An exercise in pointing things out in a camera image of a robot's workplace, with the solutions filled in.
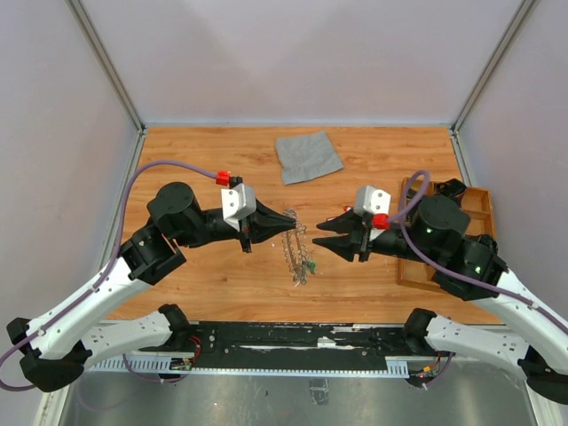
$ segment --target purple cable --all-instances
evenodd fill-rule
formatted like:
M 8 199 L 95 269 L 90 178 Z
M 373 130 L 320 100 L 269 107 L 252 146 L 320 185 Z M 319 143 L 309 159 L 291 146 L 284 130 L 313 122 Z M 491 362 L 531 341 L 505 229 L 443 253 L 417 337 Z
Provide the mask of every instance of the purple cable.
M 110 274 L 110 272 L 113 270 L 114 265 L 116 264 L 116 261 L 118 260 L 118 250 L 121 247 L 121 237 L 122 237 L 122 232 L 124 230 L 124 217 L 126 216 L 126 203 L 128 201 L 130 191 L 132 189 L 132 186 L 134 185 L 134 182 L 136 181 L 138 176 L 140 176 L 144 171 L 151 169 L 152 167 L 155 167 L 155 166 L 177 166 L 177 167 L 182 167 L 184 169 L 195 171 L 197 173 L 202 174 L 203 176 L 205 176 L 207 178 L 215 179 L 217 177 L 217 174 L 215 174 L 215 173 L 211 173 L 209 171 L 206 171 L 206 170 L 201 169 L 199 167 L 193 166 L 192 164 L 188 164 L 186 162 L 176 162 L 174 160 L 158 160 L 158 161 L 155 161 L 155 162 L 149 162 L 149 163 L 145 164 L 144 166 L 140 167 L 138 170 L 136 170 L 135 173 L 134 173 L 134 176 L 132 176 L 129 179 L 129 181 L 126 185 L 126 188 L 124 189 L 124 192 L 122 194 L 121 200 L 120 200 L 120 208 L 121 209 L 120 209 L 120 214 L 119 214 L 118 232 L 116 233 L 114 246 L 113 246 L 113 252 L 110 256 L 110 260 L 108 261 L 108 264 L 106 264 L 105 269 L 100 274 L 99 278 L 92 285 L 93 289 L 97 289 L 102 285 L 103 281 Z M 49 321 L 47 321 L 45 324 L 43 324 L 41 329 L 43 331 L 45 331 L 48 328 L 50 328 L 53 324 L 55 324 L 57 321 L 61 320 L 61 318 L 63 318 L 70 311 L 72 311 L 76 306 L 81 304 L 87 297 L 89 297 L 91 295 L 92 292 L 93 292 L 92 289 L 86 290 L 82 295 L 77 297 L 71 304 L 69 304 L 69 306 L 62 309 L 61 312 L 54 315 L 53 318 L 51 318 Z M 12 346 L 4 355 L 2 355 L 2 357 L 0 357 L 0 367 L 2 367 L 4 362 L 6 362 L 6 360 L 8 358 L 10 358 L 11 355 L 14 352 L 19 351 L 20 348 L 22 348 L 26 344 L 30 343 L 32 340 L 34 340 L 38 336 L 38 334 L 39 334 L 38 331 L 35 331 L 34 333 L 29 335 L 25 339 L 21 340 L 20 342 L 18 342 L 14 346 Z M 35 385 L 33 385 L 33 384 L 29 384 L 29 385 L 26 385 L 26 386 L 11 386 L 10 384 L 7 384 L 0 379 L 0 389 L 3 389 L 5 391 L 23 392 L 23 391 L 30 391 L 34 388 L 35 388 Z
M 405 206 L 405 199 L 408 195 L 408 191 L 410 190 L 410 188 L 412 187 L 412 184 L 416 181 L 416 179 L 419 176 L 424 176 L 424 180 L 423 180 L 423 182 L 420 186 L 420 189 L 416 192 L 416 194 L 414 195 L 412 200 L 408 203 L 408 205 Z M 484 288 L 485 290 L 493 291 L 495 293 L 499 293 L 499 294 L 511 297 L 511 298 L 513 298 L 513 299 L 515 299 L 515 300 L 517 300 L 517 301 L 519 301 L 523 304 L 526 304 L 528 306 L 533 306 L 533 301 L 531 299 L 524 297 L 524 296 L 521 296 L 521 295 L 519 295 L 519 294 L 517 294 L 513 291 L 507 290 L 505 288 L 498 288 L 498 287 L 492 286 L 491 284 L 487 284 L 486 282 L 476 280 L 475 278 L 471 278 L 471 277 L 468 277 L 466 275 L 461 275 L 460 273 L 450 271 L 449 269 L 445 268 L 444 266 L 441 266 L 441 265 L 437 264 L 436 262 L 434 262 L 433 260 L 429 259 L 426 255 L 424 255 L 424 253 L 422 253 L 414 245 L 412 240 L 410 240 L 410 236 L 408 235 L 408 230 L 406 229 L 406 226 L 405 226 L 406 213 L 412 208 L 412 207 L 410 207 L 410 209 L 408 208 L 411 204 L 412 204 L 412 206 L 416 205 L 418 203 L 418 201 L 424 196 L 424 194 L 426 193 L 426 189 L 428 188 L 429 182 L 430 182 L 430 173 L 428 171 L 418 170 L 416 173 L 414 173 L 410 177 L 410 179 L 408 179 L 408 182 L 406 182 L 405 188 L 402 192 L 402 195 L 400 196 L 400 201 L 398 202 L 398 209 L 399 209 L 398 213 L 403 212 L 403 214 L 401 216 L 399 216 L 398 213 L 397 213 L 396 215 L 394 215 L 392 218 L 389 219 L 389 223 L 393 222 L 395 220 L 400 221 L 400 230 L 402 231 L 402 234 L 405 237 L 406 243 L 408 244 L 410 249 L 425 264 L 432 266 L 434 269 L 442 272 L 443 274 L 447 275 L 448 277 L 454 278 L 456 280 L 467 282 L 467 283 L 472 284 L 474 286 Z M 540 313 L 547 320 L 549 320 L 555 326 L 560 328 L 563 331 L 563 333 L 568 335 L 568 327 L 565 326 L 563 324 L 563 322 L 561 320 L 559 320 L 557 317 L 555 317 L 553 314 L 551 314 L 550 312 L 548 312 L 547 310 L 545 310 L 544 308 L 542 308 L 540 306 L 537 306 L 535 308 L 535 311 Z

